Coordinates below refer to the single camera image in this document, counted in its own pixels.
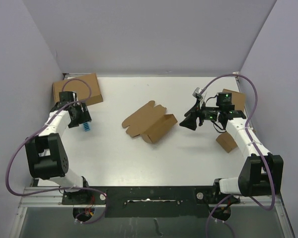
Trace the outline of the blue plastic rack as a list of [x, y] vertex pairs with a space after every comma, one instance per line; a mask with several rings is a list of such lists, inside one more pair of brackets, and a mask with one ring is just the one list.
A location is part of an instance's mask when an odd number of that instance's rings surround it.
[[84, 131], [90, 131], [90, 125], [89, 125], [89, 122], [84, 122], [82, 124], [82, 127], [83, 127], [83, 130]]

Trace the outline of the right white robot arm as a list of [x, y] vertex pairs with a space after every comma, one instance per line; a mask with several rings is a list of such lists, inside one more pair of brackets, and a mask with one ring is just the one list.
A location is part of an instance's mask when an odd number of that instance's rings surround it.
[[258, 140], [251, 127], [246, 125], [244, 112], [236, 110], [232, 104], [231, 92], [217, 93], [214, 107], [206, 106], [205, 95], [200, 88], [196, 88], [193, 92], [196, 103], [185, 113], [180, 126], [196, 130], [206, 120], [213, 124], [219, 122], [245, 158], [238, 177], [218, 180], [219, 185], [211, 190], [212, 199], [221, 203], [229, 194], [244, 197], [279, 194], [284, 165], [282, 157], [272, 154]]

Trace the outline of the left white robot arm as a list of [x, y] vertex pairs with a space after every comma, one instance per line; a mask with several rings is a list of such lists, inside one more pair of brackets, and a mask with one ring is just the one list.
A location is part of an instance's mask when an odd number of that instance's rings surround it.
[[78, 127], [91, 122], [86, 103], [77, 98], [77, 93], [59, 93], [60, 100], [49, 112], [43, 130], [25, 144], [28, 167], [34, 179], [49, 180], [66, 192], [74, 192], [74, 199], [85, 204], [91, 198], [86, 179], [69, 168], [69, 160], [61, 137], [66, 128]]

